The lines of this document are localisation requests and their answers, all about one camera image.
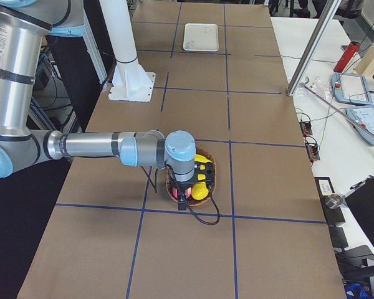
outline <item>person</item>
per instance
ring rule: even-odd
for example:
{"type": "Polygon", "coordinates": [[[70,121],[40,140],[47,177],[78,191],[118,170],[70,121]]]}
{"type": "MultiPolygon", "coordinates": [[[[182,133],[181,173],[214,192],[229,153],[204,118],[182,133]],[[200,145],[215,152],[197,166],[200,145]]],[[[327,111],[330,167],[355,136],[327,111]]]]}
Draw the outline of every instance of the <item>person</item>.
{"type": "MultiPolygon", "coordinates": [[[[316,16],[315,19],[318,19],[320,15],[322,14],[322,11],[325,6],[325,2],[327,0],[312,0],[314,9],[316,10],[316,16]]],[[[298,0],[300,8],[294,9],[294,14],[296,14],[298,17],[310,17],[310,11],[307,8],[308,2],[307,0],[298,0]]]]}

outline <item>pink object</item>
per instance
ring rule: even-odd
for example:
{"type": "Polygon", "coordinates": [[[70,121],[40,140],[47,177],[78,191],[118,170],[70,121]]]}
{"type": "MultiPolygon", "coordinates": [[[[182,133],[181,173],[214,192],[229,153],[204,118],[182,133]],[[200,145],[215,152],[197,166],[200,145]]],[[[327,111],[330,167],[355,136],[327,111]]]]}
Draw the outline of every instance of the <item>pink object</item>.
{"type": "MultiPolygon", "coordinates": [[[[177,195],[178,195],[178,192],[177,192],[177,189],[176,189],[176,188],[172,188],[172,194],[173,194],[173,196],[175,197],[175,199],[178,198],[178,196],[177,196],[177,195]]],[[[191,188],[188,188],[188,189],[186,190],[185,194],[186,194],[186,198],[189,198],[190,195],[191,195],[191,188]]]]}

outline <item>red bottle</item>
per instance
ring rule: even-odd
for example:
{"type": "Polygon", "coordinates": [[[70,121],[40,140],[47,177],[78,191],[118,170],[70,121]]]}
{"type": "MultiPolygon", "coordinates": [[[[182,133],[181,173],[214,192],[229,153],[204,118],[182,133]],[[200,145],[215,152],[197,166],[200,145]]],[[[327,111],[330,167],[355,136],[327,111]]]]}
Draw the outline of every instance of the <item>red bottle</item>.
{"type": "Polygon", "coordinates": [[[359,49],[360,44],[358,42],[351,42],[345,52],[342,54],[340,60],[338,61],[337,65],[334,67],[335,73],[342,73],[347,64],[349,63],[350,59],[352,59],[353,55],[356,54],[357,50],[359,49]]]}

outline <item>white tray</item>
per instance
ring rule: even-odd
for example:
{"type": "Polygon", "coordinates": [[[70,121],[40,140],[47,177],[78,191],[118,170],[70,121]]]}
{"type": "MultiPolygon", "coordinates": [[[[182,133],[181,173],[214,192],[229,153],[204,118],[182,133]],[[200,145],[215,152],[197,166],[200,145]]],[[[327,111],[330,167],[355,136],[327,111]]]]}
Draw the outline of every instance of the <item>white tray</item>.
{"type": "Polygon", "coordinates": [[[216,52],[219,50],[218,25],[187,23],[183,40],[185,51],[216,52]]]}

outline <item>yellow object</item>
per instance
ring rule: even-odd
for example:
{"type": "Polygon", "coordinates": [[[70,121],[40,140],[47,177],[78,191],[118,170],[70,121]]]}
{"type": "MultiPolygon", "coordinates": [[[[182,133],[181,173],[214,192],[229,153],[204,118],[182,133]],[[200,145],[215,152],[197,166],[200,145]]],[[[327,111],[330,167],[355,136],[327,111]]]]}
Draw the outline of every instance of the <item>yellow object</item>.
{"type": "MultiPolygon", "coordinates": [[[[211,162],[211,160],[207,159],[206,157],[204,157],[204,156],[202,156],[200,154],[196,154],[194,160],[196,162],[200,162],[200,163],[211,162]]],[[[200,168],[200,170],[205,170],[205,165],[201,165],[199,168],[200,168]]],[[[205,179],[206,179],[205,174],[199,174],[198,175],[198,181],[203,181],[205,179]]],[[[209,190],[206,187],[206,183],[205,182],[201,182],[201,183],[195,184],[191,188],[191,196],[196,201],[203,200],[204,198],[206,198],[206,196],[208,196],[208,194],[209,194],[209,190]]]]}

